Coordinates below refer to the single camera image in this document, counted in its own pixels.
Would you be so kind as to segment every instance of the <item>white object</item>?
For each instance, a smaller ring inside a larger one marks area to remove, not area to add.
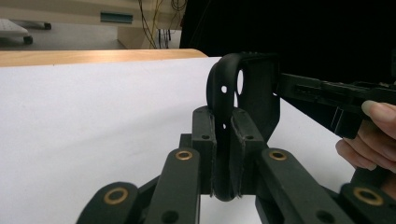
[[[29,32],[15,24],[14,22],[7,20],[7,19],[0,19],[0,37],[25,37],[23,40],[32,39],[33,38],[29,35]]]
[[[75,223],[101,187],[161,173],[219,58],[0,68],[0,223]],[[270,147],[336,190],[353,168],[338,140],[282,101]],[[201,223],[261,223],[254,197],[202,197]]]

